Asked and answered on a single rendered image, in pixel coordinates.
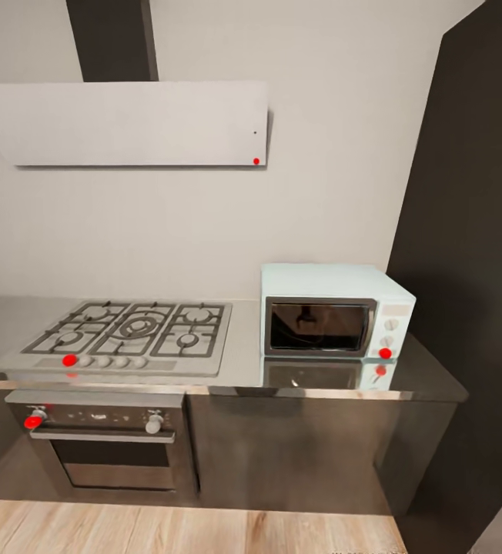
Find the microwave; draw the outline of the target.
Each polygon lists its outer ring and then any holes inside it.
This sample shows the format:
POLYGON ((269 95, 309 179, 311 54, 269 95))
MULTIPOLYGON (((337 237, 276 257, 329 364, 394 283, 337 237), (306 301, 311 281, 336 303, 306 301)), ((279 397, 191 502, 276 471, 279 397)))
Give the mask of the microwave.
POLYGON ((398 358, 414 305, 372 264, 265 263, 261 353, 398 358))

